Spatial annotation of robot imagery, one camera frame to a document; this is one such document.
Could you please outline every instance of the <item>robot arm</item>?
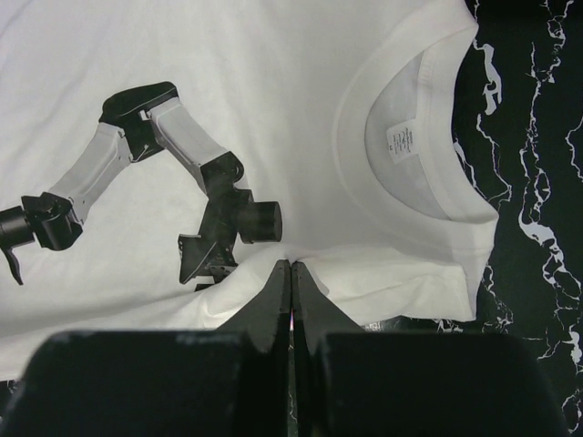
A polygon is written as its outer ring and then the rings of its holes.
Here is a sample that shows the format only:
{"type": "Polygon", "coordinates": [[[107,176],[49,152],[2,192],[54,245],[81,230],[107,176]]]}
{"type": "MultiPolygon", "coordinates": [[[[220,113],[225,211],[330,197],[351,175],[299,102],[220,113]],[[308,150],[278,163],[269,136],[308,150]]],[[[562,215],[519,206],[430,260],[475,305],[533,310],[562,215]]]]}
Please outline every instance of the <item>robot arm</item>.
{"type": "Polygon", "coordinates": [[[109,98],[97,132],[77,163],[40,197],[22,197],[22,207],[0,211],[0,249],[22,284],[12,248],[34,242],[69,248],[82,232],[91,206],[131,163],[167,149],[194,177],[209,202],[198,235],[179,236],[179,280],[223,280],[236,266],[232,249],[244,243],[281,240],[277,202],[254,202],[235,183],[243,165],[189,115],[170,82],[140,86],[109,98]]]}

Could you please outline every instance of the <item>silver arm segment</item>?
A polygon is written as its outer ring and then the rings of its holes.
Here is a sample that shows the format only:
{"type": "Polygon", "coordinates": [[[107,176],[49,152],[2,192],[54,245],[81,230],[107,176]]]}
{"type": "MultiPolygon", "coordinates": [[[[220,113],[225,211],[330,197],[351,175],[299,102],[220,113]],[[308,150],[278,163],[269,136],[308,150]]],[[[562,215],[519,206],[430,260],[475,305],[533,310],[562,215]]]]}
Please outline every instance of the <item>silver arm segment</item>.
{"type": "Polygon", "coordinates": [[[93,204],[130,162],[124,130],[99,123],[81,157],[48,192],[69,199],[77,223],[82,225],[93,204]]]}
{"type": "Polygon", "coordinates": [[[157,142],[195,178],[207,194],[200,167],[228,152],[192,118],[177,97],[149,110],[157,142]]]}

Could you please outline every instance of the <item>clothing tag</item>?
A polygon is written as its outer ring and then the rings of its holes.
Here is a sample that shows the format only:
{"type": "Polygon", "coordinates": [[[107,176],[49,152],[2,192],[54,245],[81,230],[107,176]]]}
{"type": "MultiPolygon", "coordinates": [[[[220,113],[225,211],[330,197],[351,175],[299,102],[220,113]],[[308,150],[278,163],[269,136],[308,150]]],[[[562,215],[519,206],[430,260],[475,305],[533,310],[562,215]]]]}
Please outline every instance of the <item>clothing tag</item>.
{"type": "Polygon", "coordinates": [[[386,130],[389,155],[395,164],[417,155],[415,146],[415,120],[404,121],[386,130]]]}

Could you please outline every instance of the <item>t-shirt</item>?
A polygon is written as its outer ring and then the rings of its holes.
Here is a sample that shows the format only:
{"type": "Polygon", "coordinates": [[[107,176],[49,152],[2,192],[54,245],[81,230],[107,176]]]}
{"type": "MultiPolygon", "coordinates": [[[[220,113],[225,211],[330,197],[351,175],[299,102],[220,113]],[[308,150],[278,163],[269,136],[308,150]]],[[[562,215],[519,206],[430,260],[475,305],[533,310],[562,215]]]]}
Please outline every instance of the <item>t-shirt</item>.
{"type": "Polygon", "coordinates": [[[0,209],[73,166],[106,98],[168,80],[283,218],[282,243],[239,241],[239,267],[193,293],[177,239],[207,199],[169,152],[132,164],[72,248],[15,249],[23,287],[0,264],[0,380],[60,330],[215,328],[283,258],[361,324],[475,317],[497,214],[451,138],[463,0],[23,0],[0,17],[0,209]]]}

